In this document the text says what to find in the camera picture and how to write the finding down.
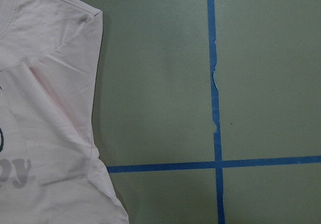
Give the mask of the pink Snoopy t-shirt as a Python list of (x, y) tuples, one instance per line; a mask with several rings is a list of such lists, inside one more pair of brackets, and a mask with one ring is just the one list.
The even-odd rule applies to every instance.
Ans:
[(92, 131), (103, 13), (1, 0), (1, 223), (128, 223)]

